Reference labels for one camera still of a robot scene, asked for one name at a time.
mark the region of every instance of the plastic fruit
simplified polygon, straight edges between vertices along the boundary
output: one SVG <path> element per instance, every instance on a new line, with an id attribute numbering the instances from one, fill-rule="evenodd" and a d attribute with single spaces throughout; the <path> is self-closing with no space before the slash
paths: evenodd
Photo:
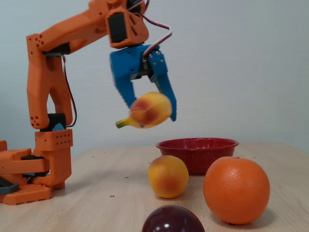
<path id="1" fill-rule="evenodd" d="M 189 172 L 185 163 L 174 156 L 156 158 L 148 168 L 148 179 L 153 191 L 162 198 L 174 198 L 183 193 Z"/>
<path id="2" fill-rule="evenodd" d="M 154 210 L 141 232 L 205 232 L 202 223 L 188 209 L 166 205 Z"/>
<path id="3" fill-rule="evenodd" d="M 171 114 L 172 105 L 169 98 L 158 92 L 149 92 L 133 102 L 129 117 L 116 122 L 116 126 L 151 128 L 164 122 Z"/>
<path id="4" fill-rule="evenodd" d="M 247 224 L 265 211 L 270 196 L 267 174 L 256 162 L 222 157 L 208 169 L 204 179 L 207 206 L 222 221 Z"/>

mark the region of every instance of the table surface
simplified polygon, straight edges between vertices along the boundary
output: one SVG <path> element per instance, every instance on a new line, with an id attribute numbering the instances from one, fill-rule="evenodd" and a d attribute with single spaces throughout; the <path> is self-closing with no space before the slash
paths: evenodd
<path id="1" fill-rule="evenodd" d="M 147 216 L 166 204 L 194 212 L 206 231 L 309 231 L 309 154 L 280 143 L 242 143 L 235 156 L 266 171 L 271 185 L 267 210 L 255 222 L 230 226 L 213 216 L 203 197 L 203 177 L 191 176 L 174 200 L 155 196 L 147 178 L 155 147 L 93 149 L 72 161 L 66 189 L 47 201 L 0 204 L 0 232 L 140 232 Z"/>

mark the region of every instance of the wire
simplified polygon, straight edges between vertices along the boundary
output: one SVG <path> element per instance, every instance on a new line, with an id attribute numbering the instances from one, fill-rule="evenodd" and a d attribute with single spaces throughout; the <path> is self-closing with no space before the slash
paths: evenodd
<path id="1" fill-rule="evenodd" d="M 128 9 L 128 11 L 134 9 L 134 8 L 137 7 L 138 5 L 142 4 L 144 1 L 145 1 L 145 0 L 140 0 L 140 1 L 138 1 L 138 2 L 135 3 L 133 6 L 131 6 L 131 7 Z M 149 3 L 150 3 L 150 0 L 147 0 L 146 5 L 145 5 L 145 12 L 144 12 L 144 14 L 146 13 L 146 11 L 147 11 L 147 9 L 148 9 L 148 7 L 149 7 Z"/>
<path id="2" fill-rule="evenodd" d="M 161 44 L 162 42 L 164 42 L 166 39 L 168 39 L 169 37 L 172 36 L 172 30 L 170 28 L 170 26 L 167 26 L 167 25 L 164 25 L 164 24 L 161 24 L 161 23 L 157 23 L 157 22 L 154 22 L 152 20 L 150 20 L 148 17 L 146 17 L 145 15 L 143 15 L 142 13 L 134 13 L 134 14 L 139 14 L 141 15 L 144 19 L 146 19 L 149 23 L 153 24 L 153 25 L 156 25 L 158 27 L 161 27 L 161 28 L 165 28 L 165 29 L 168 29 L 169 30 L 169 34 L 167 34 L 166 36 L 164 36 L 162 39 L 156 41 L 154 44 L 152 44 L 151 46 L 149 46 L 146 51 L 143 53 L 143 57 L 146 57 L 149 55 L 149 53 L 153 50 L 154 47 L 158 46 L 159 44 Z"/>
<path id="3" fill-rule="evenodd" d="M 137 7 L 138 5 L 142 4 L 144 0 L 139 0 L 137 3 L 135 3 L 133 6 L 131 6 L 128 11 L 132 10 L 133 8 Z"/>
<path id="4" fill-rule="evenodd" d="M 150 0 L 147 0 L 146 6 L 145 6 L 145 12 L 144 12 L 144 14 L 146 14 L 146 11 L 147 11 L 147 9 L 148 9 L 148 7 L 149 7 L 149 3 L 150 3 Z"/>
<path id="5" fill-rule="evenodd" d="M 72 101 L 72 105 L 73 105 L 73 110 L 74 110 L 74 114 L 75 114 L 75 119 L 74 122 L 71 125 L 68 125 L 67 127 L 74 127 L 74 125 L 76 124 L 77 121 L 77 110 L 76 110 L 76 105 L 75 105 L 75 101 L 71 92 L 71 88 L 68 82 L 68 77 L 67 77 L 67 71 L 66 71 L 66 61 L 67 59 L 65 58 L 64 55 L 62 55 L 62 59 L 63 59 L 63 73 L 64 73 L 64 77 L 66 78 L 66 82 L 67 82 L 67 86 L 70 92 L 70 96 L 71 96 L 71 101 Z"/>

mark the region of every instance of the white wall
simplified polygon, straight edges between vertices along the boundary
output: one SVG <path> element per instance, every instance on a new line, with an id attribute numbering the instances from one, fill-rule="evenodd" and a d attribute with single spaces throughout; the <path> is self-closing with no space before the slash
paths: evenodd
<path id="1" fill-rule="evenodd" d="M 1 2 L 0 138 L 10 148 L 34 145 L 25 37 L 86 8 L 87 0 Z M 113 49 L 103 38 L 67 57 L 78 109 L 73 155 L 194 136 L 279 141 L 309 151 L 308 9 L 308 0 L 153 0 L 147 15 L 174 32 L 161 49 L 178 100 L 177 122 L 116 128 L 128 109 L 113 86 Z M 149 30 L 149 42 L 166 33 Z M 156 90 L 147 78 L 135 89 L 138 96 Z"/>

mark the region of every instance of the bowl rim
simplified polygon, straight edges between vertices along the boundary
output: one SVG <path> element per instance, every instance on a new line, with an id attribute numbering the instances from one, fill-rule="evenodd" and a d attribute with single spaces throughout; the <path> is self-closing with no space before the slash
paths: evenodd
<path id="1" fill-rule="evenodd" d="M 173 148 L 173 147 L 164 147 L 161 146 L 165 142 L 175 141 L 175 140 L 184 140 L 184 139 L 220 139 L 222 141 L 232 142 L 233 144 L 228 146 L 220 146 L 220 147 L 209 147 L 209 148 Z M 226 138 L 214 138 L 214 137 L 196 137 L 196 138 L 181 138 L 181 139 L 171 139 L 165 140 L 157 143 L 155 146 L 159 149 L 165 150 L 176 150 L 176 151 L 211 151 L 211 150 L 222 150 L 226 148 L 236 147 L 239 145 L 239 142 L 233 139 L 226 139 Z"/>

